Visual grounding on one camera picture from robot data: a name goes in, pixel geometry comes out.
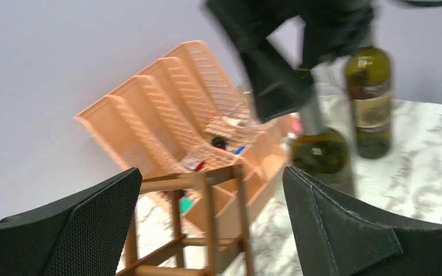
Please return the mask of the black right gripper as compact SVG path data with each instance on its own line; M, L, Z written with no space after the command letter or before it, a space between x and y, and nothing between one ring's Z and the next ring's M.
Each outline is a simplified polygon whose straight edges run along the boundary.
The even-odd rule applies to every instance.
M370 1L206 1L205 6L239 53L261 122L296 112L315 96L311 72L292 68L269 35L300 18L301 66L311 69L351 54L374 17Z

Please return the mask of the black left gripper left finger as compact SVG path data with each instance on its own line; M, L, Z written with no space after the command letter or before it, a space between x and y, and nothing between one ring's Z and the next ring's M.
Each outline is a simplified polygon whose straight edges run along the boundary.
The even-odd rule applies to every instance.
M95 186L0 220L0 275L114 275L142 175Z

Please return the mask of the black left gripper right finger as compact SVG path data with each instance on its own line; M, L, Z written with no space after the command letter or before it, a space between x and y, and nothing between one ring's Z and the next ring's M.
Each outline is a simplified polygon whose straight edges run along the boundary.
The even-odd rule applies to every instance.
M296 167L283 189L304 275L442 275L442 224L372 206Z

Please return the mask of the green bottle silver cap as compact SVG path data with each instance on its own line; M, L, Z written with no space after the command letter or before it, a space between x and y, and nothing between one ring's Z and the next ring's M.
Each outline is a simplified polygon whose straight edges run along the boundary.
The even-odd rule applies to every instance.
M342 134L326 125L315 86L311 86L311 95L298 115L302 132L291 146L292 165L355 197L348 143Z

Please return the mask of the green bottle white label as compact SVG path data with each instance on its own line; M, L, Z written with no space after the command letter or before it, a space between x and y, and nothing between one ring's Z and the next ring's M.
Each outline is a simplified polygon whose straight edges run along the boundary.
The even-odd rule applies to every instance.
M365 159L379 159L389 152L393 140L393 63L390 55L374 44L373 31L347 60L344 79L357 153Z

